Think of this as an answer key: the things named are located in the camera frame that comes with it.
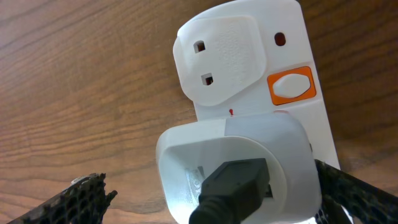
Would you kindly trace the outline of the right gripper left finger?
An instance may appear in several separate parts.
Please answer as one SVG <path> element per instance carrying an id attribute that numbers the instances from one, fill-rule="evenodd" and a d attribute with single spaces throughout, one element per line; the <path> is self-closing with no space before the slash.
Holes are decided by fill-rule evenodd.
<path id="1" fill-rule="evenodd" d="M 118 192 L 106 192 L 105 173 L 78 177 L 70 186 L 9 224 L 102 224 Z"/>

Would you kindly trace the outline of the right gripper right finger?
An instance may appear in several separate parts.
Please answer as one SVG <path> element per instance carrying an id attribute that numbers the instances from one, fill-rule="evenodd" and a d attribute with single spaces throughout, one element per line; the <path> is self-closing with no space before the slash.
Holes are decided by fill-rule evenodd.
<path id="1" fill-rule="evenodd" d="M 397 197 L 318 159 L 315 161 L 322 204 L 316 223 L 397 224 Z"/>

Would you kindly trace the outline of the white power strip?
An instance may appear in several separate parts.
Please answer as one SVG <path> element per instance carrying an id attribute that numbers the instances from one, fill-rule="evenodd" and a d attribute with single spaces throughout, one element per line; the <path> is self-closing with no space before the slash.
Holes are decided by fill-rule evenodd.
<path id="1" fill-rule="evenodd" d="M 230 1 L 207 9 L 186 23 L 229 16 L 255 18 L 267 57 L 266 71 L 258 81 L 219 105 L 202 106 L 192 101 L 196 117 L 208 120 L 286 111 L 304 126 L 315 158 L 339 167 L 300 3 Z"/>

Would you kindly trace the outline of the white USB charger adapter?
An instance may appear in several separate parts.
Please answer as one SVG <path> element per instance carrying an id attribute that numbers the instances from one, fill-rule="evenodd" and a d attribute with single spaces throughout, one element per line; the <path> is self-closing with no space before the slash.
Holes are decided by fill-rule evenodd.
<path id="1" fill-rule="evenodd" d="M 321 207 L 310 141 L 287 113 L 172 127 L 156 161 L 177 223 L 300 223 Z"/>

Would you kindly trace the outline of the white safety plug cover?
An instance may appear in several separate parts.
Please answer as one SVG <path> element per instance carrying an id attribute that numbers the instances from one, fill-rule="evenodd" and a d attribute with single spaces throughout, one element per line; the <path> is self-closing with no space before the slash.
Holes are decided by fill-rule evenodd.
<path id="1" fill-rule="evenodd" d="M 178 30 L 173 55 L 184 94 L 202 106 L 228 100 L 258 81 L 267 66 L 251 16 L 190 21 Z"/>

